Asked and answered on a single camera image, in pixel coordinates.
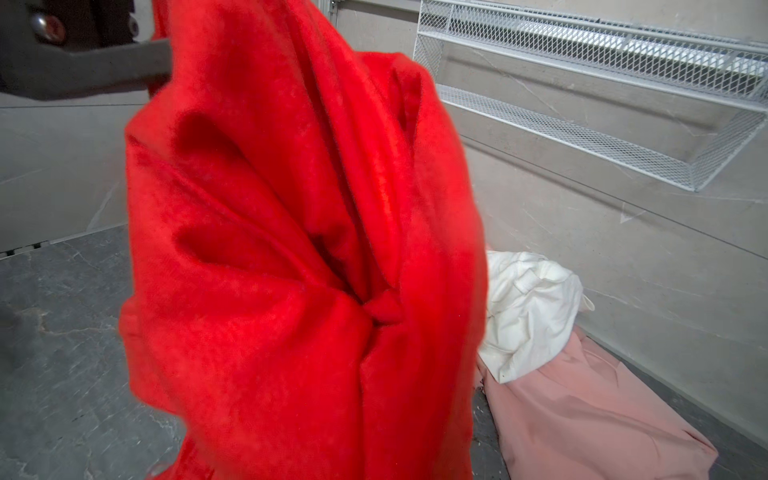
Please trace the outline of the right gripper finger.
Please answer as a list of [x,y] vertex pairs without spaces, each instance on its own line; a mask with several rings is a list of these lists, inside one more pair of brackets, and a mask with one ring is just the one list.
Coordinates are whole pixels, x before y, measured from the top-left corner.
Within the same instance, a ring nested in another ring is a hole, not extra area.
[[138,42],[134,13],[132,1],[3,1],[1,92],[52,101],[167,80],[169,41]]

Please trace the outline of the white cloth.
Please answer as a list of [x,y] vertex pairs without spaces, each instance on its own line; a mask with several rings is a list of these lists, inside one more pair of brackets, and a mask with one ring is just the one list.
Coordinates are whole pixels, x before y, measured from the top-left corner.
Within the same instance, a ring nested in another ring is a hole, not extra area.
[[594,310],[578,275],[531,252],[486,252],[485,335],[478,353],[496,382],[517,380],[553,360],[576,317]]

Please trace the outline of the red cloth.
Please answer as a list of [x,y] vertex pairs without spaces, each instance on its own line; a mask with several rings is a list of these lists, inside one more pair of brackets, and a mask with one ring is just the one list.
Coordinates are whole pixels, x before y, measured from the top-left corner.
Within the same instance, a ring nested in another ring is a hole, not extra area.
[[157,1],[125,131],[130,387],[164,479],[468,479],[483,227],[427,70],[309,1]]

